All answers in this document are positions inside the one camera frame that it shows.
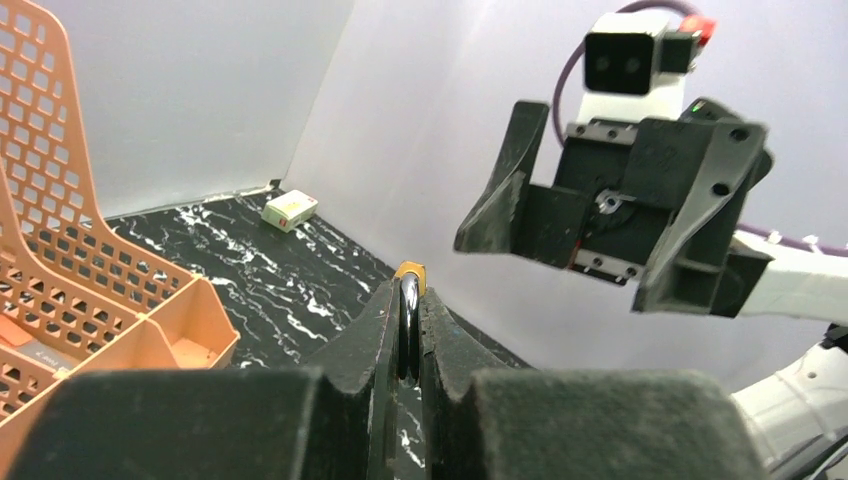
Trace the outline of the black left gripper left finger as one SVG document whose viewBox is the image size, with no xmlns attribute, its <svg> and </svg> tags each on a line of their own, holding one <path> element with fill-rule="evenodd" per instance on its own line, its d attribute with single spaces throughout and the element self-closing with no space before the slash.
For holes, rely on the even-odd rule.
<svg viewBox="0 0 848 480">
<path fill-rule="evenodd" d="M 35 418 L 10 479 L 390 479 L 400 283 L 298 367 L 96 371 Z"/>
</svg>

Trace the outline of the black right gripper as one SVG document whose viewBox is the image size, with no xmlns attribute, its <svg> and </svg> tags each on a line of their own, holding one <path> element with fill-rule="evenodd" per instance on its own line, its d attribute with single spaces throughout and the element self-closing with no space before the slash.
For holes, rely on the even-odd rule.
<svg viewBox="0 0 848 480">
<path fill-rule="evenodd" d="M 553 184 L 531 186 L 549 106 L 518 101 L 490 177 L 460 223 L 460 253 L 514 251 L 529 191 L 532 260 L 624 285 L 633 308 L 737 316 L 769 263 L 736 238 L 770 171 L 768 129 L 709 102 L 676 120 L 578 125 Z"/>
</svg>

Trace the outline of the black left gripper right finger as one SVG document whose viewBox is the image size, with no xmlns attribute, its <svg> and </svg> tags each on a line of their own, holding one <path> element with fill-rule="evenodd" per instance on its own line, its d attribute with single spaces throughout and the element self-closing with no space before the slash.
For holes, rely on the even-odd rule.
<svg viewBox="0 0 848 480">
<path fill-rule="evenodd" d="M 420 304 L 431 479 L 764 479 L 740 414 L 680 370 L 513 368 Z"/>
</svg>

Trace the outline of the large brass padlock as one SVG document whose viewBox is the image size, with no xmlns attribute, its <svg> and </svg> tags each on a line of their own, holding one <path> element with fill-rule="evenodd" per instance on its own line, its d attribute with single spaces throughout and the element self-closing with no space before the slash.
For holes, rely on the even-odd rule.
<svg viewBox="0 0 848 480">
<path fill-rule="evenodd" d="M 426 294 L 426 268 L 412 261 L 400 264 L 395 277 L 400 280 L 398 326 L 398 379 L 415 387 L 420 381 L 422 327 L 420 305 Z"/>
</svg>

